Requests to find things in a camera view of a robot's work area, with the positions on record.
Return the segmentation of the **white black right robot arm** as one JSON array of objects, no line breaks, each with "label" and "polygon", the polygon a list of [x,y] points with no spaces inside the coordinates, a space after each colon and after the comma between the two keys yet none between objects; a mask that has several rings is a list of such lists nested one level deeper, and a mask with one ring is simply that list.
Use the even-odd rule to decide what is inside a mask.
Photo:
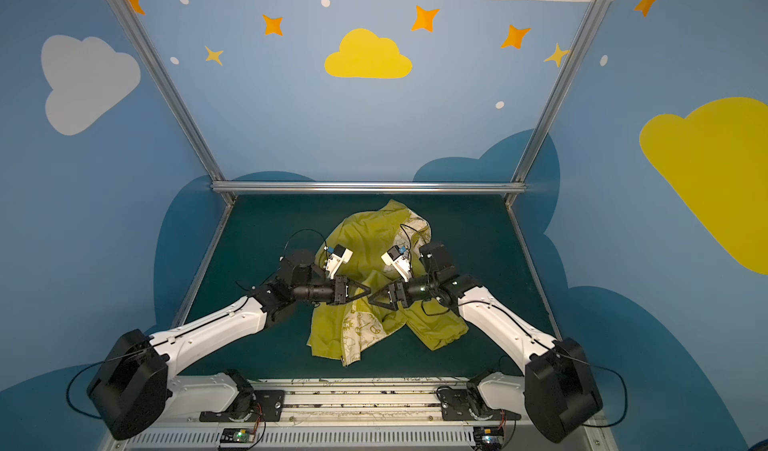
[{"label": "white black right robot arm", "polygon": [[487,335],[522,371],[521,378],[492,373],[476,385],[482,404],[529,419],[553,443],[563,441],[603,408],[583,347],[558,340],[517,316],[476,278],[461,274],[445,246],[431,242],[419,249],[425,274],[412,273],[409,253],[393,246],[381,255],[399,278],[372,294],[369,304],[396,310],[435,299]]}]

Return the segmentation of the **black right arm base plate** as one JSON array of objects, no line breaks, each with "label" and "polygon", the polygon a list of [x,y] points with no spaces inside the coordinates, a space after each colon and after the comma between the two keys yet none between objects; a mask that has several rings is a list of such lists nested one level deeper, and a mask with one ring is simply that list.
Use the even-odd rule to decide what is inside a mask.
[{"label": "black right arm base plate", "polygon": [[479,390],[439,386],[435,390],[444,421],[518,421],[522,415],[514,411],[492,409],[483,400]]}]

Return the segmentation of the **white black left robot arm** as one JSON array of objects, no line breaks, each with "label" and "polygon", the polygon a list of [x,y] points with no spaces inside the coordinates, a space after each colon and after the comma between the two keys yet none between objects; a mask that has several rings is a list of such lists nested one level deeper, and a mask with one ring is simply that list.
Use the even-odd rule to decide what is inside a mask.
[{"label": "white black left robot arm", "polygon": [[312,253],[296,251],[227,307],[153,335],[124,333],[99,363],[87,396],[114,439],[132,438],[169,413],[180,399],[174,378],[203,357],[273,326],[297,302],[345,305],[370,294],[336,268],[322,269]]}]

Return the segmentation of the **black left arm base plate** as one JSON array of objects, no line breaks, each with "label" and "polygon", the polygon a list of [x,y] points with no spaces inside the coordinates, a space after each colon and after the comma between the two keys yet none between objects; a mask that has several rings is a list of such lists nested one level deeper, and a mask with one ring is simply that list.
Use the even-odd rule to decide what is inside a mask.
[{"label": "black left arm base plate", "polygon": [[205,411],[199,415],[200,422],[246,422],[257,420],[278,422],[282,415],[285,392],[282,390],[255,390],[250,394],[240,393],[224,411]]}]

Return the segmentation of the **lime green jacket printed lining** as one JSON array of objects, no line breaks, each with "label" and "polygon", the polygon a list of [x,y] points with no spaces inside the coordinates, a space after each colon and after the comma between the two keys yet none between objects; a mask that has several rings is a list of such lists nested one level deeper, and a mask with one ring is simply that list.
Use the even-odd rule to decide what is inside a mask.
[{"label": "lime green jacket printed lining", "polygon": [[[391,247],[404,247],[413,274],[425,274],[417,252],[431,241],[431,226],[406,205],[391,200],[377,211],[365,211],[344,219],[328,236],[327,244],[342,245],[353,252],[339,273],[376,292],[400,277],[381,256]],[[409,328],[429,350],[443,348],[468,333],[466,322],[435,301],[414,304],[397,311],[372,306],[366,299],[343,306],[321,304],[312,314],[307,345],[314,357],[348,366],[363,351]]]}]

